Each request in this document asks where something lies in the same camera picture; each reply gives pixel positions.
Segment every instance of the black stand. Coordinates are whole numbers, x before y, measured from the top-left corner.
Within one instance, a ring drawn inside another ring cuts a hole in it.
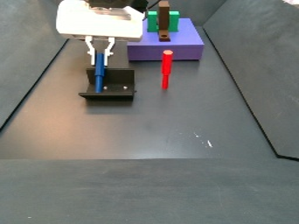
[[[87,69],[89,90],[79,93],[89,100],[98,101],[133,101],[135,98],[135,70],[130,68],[106,68],[103,91],[95,92],[95,68]]]

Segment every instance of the purple block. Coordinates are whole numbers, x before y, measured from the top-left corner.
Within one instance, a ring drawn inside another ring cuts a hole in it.
[[[145,21],[142,41],[127,43],[129,60],[162,60],[165,50],[173,50],[174,60],[201,60],[205,44],[189,18],[181,18],[179,31],[170,32],[170,36],[171,42],[161,42],[158,33],[147,32]]]

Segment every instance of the red peg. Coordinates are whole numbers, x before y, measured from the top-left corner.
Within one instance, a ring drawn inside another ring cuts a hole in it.
[[[163,89],[169,88],[169,79],[173,71],[174,52],[171,50],[163,51]]]

